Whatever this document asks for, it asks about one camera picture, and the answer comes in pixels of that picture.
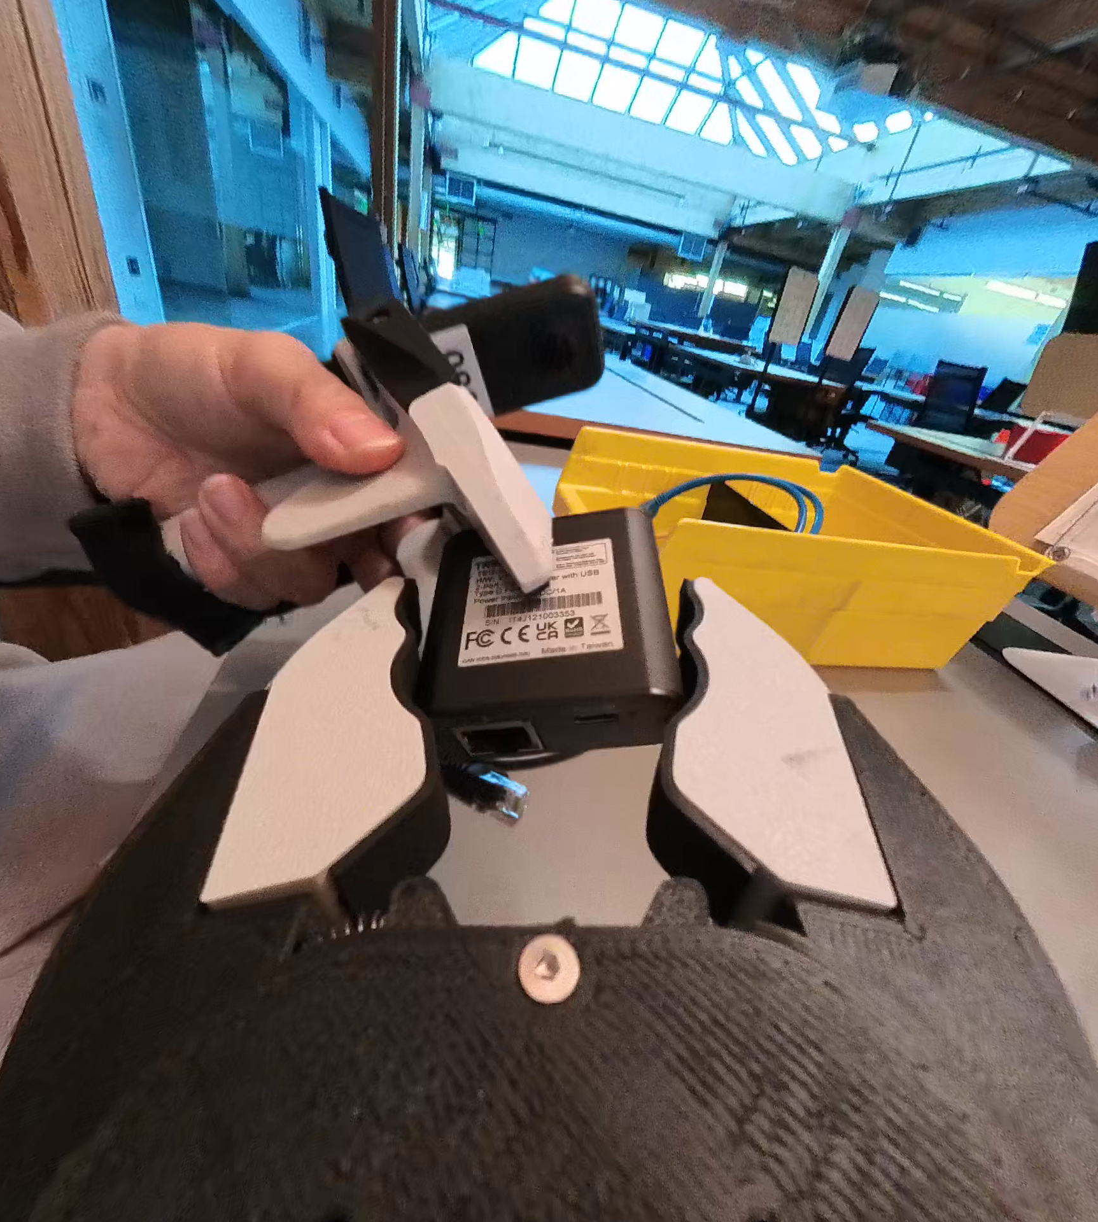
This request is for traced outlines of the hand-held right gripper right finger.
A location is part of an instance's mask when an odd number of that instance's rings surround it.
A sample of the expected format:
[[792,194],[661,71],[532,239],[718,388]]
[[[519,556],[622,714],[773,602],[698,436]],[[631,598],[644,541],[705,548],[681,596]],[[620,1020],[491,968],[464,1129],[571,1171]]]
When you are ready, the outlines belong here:
[[897,891],[832,710],[801,655],[712,580],[679,589],[683,705],[646,817],[652,858],[716,926],[801,926],[799,904],[891,917]]

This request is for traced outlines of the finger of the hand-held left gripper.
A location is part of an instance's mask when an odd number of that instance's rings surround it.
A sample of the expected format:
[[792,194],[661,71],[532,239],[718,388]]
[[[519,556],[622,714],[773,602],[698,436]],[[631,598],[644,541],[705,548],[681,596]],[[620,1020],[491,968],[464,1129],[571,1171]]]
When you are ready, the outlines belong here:
[[416,585],[419,622],[431,620],[443,550],[442,521],[418,521],[397,543],[396,563],[403,578]]
[[477,530],[513,587],[537,594],[554,574],[552,517],[473,397],[440,386],[408,417],[451,486],[451,506]]

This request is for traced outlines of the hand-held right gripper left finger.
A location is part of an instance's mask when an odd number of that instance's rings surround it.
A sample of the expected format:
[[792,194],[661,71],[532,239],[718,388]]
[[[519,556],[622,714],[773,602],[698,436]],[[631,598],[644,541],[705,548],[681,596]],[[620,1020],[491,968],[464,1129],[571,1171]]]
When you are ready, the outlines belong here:
[[281,666],[241,766],[200,904],[311,900],[384,922],[449,845],[434,733],[414,707],[418,589],[388,580]]

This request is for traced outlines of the black power adapter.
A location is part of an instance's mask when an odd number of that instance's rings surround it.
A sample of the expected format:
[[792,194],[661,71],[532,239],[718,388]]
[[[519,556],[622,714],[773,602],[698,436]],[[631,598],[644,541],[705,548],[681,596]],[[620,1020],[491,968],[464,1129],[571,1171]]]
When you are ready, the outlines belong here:
[[659,745],[683,703],[650,519],[552,522],[554,572],[523,596],[477,532],[447,543],[416,705],[440,745],[478,760]]

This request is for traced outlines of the yellow plastic bin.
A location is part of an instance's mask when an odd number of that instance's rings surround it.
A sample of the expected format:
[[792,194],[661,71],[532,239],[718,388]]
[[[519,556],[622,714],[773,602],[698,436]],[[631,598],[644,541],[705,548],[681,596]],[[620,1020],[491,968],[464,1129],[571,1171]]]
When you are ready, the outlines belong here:
[[703,521],[709,487],[653,519],[664,598],[712,580],[812,666],[937,670],[998,618],[1050,561],[928,502],[803,456],[583,427],[556,482],[556,515],[639,509],[681,484],[755,474],[806,489],[819,533],[797,533],[797,506],[762,484],[735,495],[781,530]]

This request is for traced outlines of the person's left hand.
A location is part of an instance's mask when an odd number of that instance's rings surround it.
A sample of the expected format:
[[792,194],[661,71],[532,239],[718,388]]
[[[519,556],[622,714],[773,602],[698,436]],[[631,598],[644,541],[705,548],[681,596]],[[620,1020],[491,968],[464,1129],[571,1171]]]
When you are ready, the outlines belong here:
[[401,443],[309,349],[278,333],[112,325],[84,345],[69,397],[73,452],[112,502],[174,519],[191,576],[254,613],[311,607],[338,585],[396,576],[408,524],[300,552],[267,550],[256,487],[305,463],[344,476],[386,471]]

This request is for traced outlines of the table with brown edge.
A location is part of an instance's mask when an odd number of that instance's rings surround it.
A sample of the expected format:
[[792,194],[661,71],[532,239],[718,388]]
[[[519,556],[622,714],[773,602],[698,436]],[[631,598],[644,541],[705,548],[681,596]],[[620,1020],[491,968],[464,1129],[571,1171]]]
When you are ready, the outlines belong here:
[[817,452],[631,364],[609,360],[594,388],[495,417],[499,432],[569,447],[583,427],[679,438],[817,462]]

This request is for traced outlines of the tan partition panel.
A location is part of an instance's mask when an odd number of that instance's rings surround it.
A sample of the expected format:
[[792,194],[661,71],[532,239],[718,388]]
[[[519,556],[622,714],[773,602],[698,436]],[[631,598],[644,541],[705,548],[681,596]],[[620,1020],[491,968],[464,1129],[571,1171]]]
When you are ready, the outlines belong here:
[[852,360],[865,338],[876,309],[876,288],[865,288],[862,285],[849,288],[827,340],[825,358],[843,362]]
[[817,275],[805,268],[788,268],[777,307],[768,329],[766,344],[793,347],[801,344],[806,320],[817,294]]

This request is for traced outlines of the skylight window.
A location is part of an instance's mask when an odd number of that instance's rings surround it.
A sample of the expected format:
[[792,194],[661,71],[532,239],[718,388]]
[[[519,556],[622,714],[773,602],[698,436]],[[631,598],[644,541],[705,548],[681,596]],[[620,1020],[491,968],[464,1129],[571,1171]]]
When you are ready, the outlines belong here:
[[740,47],[631,3],[537,3],[501,19],[469,65],[782,167],[904,135],[937,115],[845,87],[834,71]]

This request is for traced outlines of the paper document on stand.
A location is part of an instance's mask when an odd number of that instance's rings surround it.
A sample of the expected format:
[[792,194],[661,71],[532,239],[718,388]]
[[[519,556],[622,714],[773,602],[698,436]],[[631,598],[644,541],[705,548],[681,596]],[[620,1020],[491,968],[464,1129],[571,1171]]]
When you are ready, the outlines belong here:
[[[1075,432],[1016,482],[991,515],[994,533],[1044,554],[1038,532],[1098,484],[1098,336],[1059,334],[1044,345],[1022,410],[1035,421],[1075,423]],[[1044,580],[1098,611],[1092,578],[1053,561]]]

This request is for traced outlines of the small red box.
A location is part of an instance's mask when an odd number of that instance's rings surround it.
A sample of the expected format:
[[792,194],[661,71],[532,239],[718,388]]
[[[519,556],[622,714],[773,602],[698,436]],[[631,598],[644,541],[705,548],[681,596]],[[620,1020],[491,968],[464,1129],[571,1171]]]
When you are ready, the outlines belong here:
[[1070,427],[1053,425],[1048,421],[1016,423],[1007,430],[1002,458],[1013,463],[1035,467],[1042,463],[1048,454],[1070,438]]

